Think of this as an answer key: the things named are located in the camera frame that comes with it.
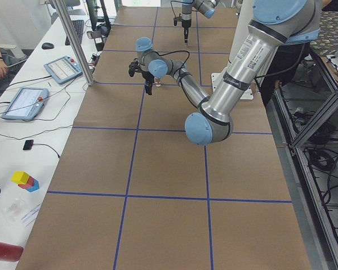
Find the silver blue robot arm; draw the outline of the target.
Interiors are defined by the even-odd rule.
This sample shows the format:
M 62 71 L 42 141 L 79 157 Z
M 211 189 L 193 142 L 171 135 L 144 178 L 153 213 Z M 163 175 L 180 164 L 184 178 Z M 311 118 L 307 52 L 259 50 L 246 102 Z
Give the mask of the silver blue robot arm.
M 185 133 L 196 145 L 228 138 L 233 130 L 230 112 L 279 46 L 317 38 L 322 9 L 320 1 L 254 1 L 248 36 L 209 95 L 187 71 L 182 61 L 161 56 L 147 37 L 136 41 L 137 58 L 130 63 L 131 77 L 141 73 L 151 94 L 156 78 L 172 76 L 197 112 L 185 121 Z
M 176 16 L 173 3 L 181 4 L 181 13 Z M 217 0 L 194 0 L 194 1 L 170 1 L 172 12 L 174 15 L 173 22 L 176 26 L 178 23 L 181 23 L 181 27 L 184 29 L 184 44 L 188 44 L 189 29 L 192 25 L 192 13 L 199 12 L 204 17 L 210 19 L 215 13 L 216 6 L 220 3 Z

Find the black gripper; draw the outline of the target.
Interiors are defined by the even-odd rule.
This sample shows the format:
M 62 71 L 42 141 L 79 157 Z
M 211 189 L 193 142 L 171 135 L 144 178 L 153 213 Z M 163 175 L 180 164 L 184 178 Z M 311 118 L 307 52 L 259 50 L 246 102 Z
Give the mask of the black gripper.
M 139 59 L 135 58 L 128 66 L 128 74 L 130 77 L 134 77 L 135 73 L 140 73 L 142 77 L 145 79 L 145 93 L 148 95 L 152 95 L 152 86 L 154 82 L 154 76 L 149 72 L 145 71 L 140 63 Z
M 184 43 L 188 44 L 188 35 L 189 35 L 189 28 L 192 25 L 191 19 L 185 19 L 182 16 L 174 17 L 174 25 L 176 26 L 178 22 L 181 22 L 181 26 L 184 28 Z

